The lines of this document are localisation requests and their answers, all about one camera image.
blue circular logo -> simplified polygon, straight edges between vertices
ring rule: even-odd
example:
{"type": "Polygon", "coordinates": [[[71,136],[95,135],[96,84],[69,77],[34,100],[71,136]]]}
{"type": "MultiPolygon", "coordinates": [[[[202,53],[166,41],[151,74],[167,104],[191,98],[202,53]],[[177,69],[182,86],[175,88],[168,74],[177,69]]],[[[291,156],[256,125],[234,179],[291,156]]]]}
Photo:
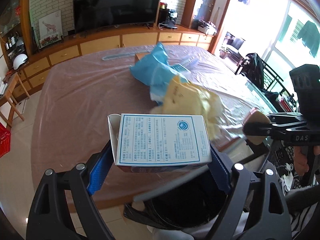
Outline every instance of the blue circular logo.
{"type": "Polygon", "coordinates": [[[186,121],[179,121],[178,128],[182,131],[186,131],[189,129],[189,124],[186,121]]]}

pink tablecloth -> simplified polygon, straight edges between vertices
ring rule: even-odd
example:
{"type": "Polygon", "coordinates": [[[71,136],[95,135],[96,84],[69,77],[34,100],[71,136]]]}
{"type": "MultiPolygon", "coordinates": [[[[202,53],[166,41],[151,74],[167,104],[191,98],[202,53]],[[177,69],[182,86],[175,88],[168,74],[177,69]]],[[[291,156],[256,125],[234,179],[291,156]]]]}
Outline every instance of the pink tablecloth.
{"type": "MultiPolygon", "coordinates": [[[[109,140],[107,116],[113,113],[148,113],[156,106],[149,87],[130,74],[134,56],[102,61],[106,55],[151,51],[152,46],[121,48],[74,58],[55,65],[43,86],[31,143],[34,187],[48,168],[56,172],[73,168],[100,152],[109,140]]],[[[242,136],[242,121],[249,110],[264,108],[218,58],[199,47],[166,46],[171,64],[187,55],[200,60],[191,81],[216,92],[225,106],[220,119],[217,147],[242,136]]],[[[102,189],[93,198],[108,201],[158,187],[182,172],[125,173],[112,166],[102,189]]]]}

wooden stool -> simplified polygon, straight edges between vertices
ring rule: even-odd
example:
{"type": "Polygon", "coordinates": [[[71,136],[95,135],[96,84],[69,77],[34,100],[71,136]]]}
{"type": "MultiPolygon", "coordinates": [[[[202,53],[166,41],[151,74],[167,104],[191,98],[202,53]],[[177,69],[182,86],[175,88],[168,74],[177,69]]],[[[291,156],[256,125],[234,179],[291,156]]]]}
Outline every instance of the wooden stool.
{"type": "MultiPolygon", "coordinates": [[[[30,95],[28,93],[28,91],[26,90],[26,88],[24,87],[19,75],[17,73],[14,73],[10,79],[8,80],[8,86],[4,92],[4,94],[0,97],[0,106],[3,106],[6,102],[8,102],[10,104],[10,106],[12,107],[12,109],[18,114],[18,116],[21,118],[22,121],[24,121],[24,117],[22,116],[22,114],[17,110],[16,105],[18,104],[17,100],[14,98],[14,96],[12,95],[12,92],[17,84],[17,82],[19,82],[19,84],[21,85],[22,89],[24,90],[24,92],[26,93],[26,95],[28,96],[28,98],[30,98],[30,95]]],[[[0,117],[10,126],[12,127],[12,123],[9,122],[4,115],[1,113],[0,111],[0,117]]]]}

red plastic crate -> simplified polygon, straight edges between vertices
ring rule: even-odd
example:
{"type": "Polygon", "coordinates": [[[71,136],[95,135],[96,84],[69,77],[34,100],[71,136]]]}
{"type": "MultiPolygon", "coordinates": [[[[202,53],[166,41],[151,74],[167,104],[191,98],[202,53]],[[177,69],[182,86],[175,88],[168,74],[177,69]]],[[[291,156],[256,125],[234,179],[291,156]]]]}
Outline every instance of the red plastic crate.
{"type": "Polygon", "coordinates": [[[10,152],[11,133],[0,123],[0,157],[10,152]]]}

silver screw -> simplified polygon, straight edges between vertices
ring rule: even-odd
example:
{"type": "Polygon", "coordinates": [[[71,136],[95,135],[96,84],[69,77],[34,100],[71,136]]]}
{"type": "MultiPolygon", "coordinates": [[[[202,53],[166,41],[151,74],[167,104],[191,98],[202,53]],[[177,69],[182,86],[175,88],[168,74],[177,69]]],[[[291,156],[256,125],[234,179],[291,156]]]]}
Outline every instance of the silver screw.
{"type": "Polygon", "coordinates": [[[243,165],[241,163],[236,163],[235,164],[235,168],[238,170],[238,171],[241,171],[243,170],[243,165]]]}
{"type": "Polygon", "coordinates": [[[81,170],[84,169],[84,167],[85,167],[85,165],[84,165],[83,163],[79,163],[79,164],[77,164],[76,169],[77,169],[78,171],[81,171],[81,170]]]}
{"type": "Polygon", "coordinates": [[[51,169],[47,169],[47,170],[45,171],[45,174],[46,174],[47,176],[51,175],[52,173],[53,173],[53,170],[51,170],[51,169]]]}
{"type": "Polygon", "coordinates": [[[272,176],[272,175],[273,175],[273,170],[267,169],[267,170],[266,170],[266,174],[272,176]]]}

